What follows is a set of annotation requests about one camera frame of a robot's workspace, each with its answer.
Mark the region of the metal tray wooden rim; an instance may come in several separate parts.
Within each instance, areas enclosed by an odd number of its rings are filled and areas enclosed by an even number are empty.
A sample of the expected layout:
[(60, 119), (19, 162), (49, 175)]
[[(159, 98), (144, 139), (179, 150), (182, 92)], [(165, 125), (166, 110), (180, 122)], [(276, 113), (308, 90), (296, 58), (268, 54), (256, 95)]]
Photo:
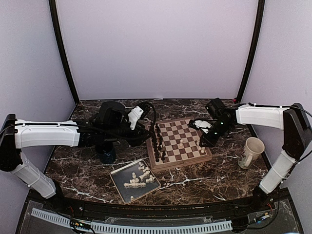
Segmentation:
[(125, 204), (138, 200), (161, 186), (150, 167), (142, 159), (112, 171), (110, 177)]

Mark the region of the wooden chess board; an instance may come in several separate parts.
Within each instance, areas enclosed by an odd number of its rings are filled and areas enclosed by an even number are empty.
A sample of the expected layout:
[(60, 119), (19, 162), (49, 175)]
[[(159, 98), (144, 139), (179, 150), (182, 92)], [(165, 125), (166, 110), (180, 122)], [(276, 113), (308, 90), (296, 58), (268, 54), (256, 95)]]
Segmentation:
[(151, 170), (159, 172), (176, 167), (188, 166), (197, 163), (210, 161), (213, 155), (209, 148), (205, 148), (205, 153), (201, 153), (197, 147), (202, 133), (188, 126), (193, 117), (164, 120), (158, 122), (161, 135), (163, 137), (163, 148), (166, 151), (164, 162), (155, 161), (152, 139), (146, 141)]

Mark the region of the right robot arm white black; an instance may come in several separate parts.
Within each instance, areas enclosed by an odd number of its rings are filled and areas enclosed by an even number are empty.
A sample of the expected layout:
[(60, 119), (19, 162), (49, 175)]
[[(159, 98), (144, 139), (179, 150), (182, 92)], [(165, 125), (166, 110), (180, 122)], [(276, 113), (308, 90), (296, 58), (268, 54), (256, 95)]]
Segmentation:
[(266, 195), (288, 178), (294, 167), (305, 158), (307, 148), (312, 143), (311, 113), (302, 104), (264, 105), (238, 103), (225, 106), (221, 99), (212, 99), (206, 109), (214, 119), (196, 119), (189, 125), (202, 131), (199, 145), (214, 147), (219, 138), (235, 125), (251, 125), (258, 130), (257, 136), (269, 148), (266, 153), (279, 153), (271, 156), (271, 168), (255, 189), (257, 194), (249, 200), (249, 208), (260, 211), (268, 203)]

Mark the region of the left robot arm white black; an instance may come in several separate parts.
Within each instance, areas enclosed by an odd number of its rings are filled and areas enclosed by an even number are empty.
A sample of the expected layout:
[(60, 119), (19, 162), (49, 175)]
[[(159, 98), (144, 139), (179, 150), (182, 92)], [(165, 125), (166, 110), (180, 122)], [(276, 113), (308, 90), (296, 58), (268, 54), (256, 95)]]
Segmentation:
[(116, 158), (113, 143), (119, 139), (130, 146), (139, 146), (153, 137), (153, 129), (139, 123), (154, 106), (141, 102), (132, 110), (115, 101), (102, 103), (100, 110), (87, 120), (64, 122), (34, 122), (16, 119), (9, 114), (0, 132), (0, 169), (11, 172), (27, 186), (36, 190), (57, 212), (69, 208), (58, 183), (46, 177), (25, 155), (22, 148), (33, 146), (95, 147), (104, 162), (112, 163)]

